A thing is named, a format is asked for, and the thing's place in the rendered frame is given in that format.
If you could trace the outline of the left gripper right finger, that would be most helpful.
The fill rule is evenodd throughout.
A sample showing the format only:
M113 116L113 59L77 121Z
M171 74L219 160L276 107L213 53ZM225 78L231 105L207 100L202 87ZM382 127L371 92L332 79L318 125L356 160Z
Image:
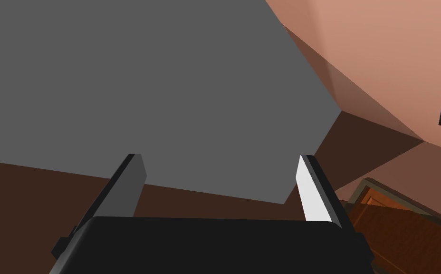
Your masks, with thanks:
M352 228L344 207L315 156L300 156L296 183L307 221L331 222L342 229Z

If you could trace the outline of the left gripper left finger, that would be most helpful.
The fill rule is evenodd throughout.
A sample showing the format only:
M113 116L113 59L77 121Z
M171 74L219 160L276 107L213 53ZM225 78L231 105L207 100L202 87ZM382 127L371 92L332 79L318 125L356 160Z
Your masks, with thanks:
M79 227L96 216L132 217L145 181L142 156L129 154L88 208Z

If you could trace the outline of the brown wooden door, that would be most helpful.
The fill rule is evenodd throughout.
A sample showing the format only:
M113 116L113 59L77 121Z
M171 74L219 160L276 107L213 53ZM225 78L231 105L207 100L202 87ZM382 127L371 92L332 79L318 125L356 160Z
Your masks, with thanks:
M379 274L441 274L441 225L366 187L349 218Z

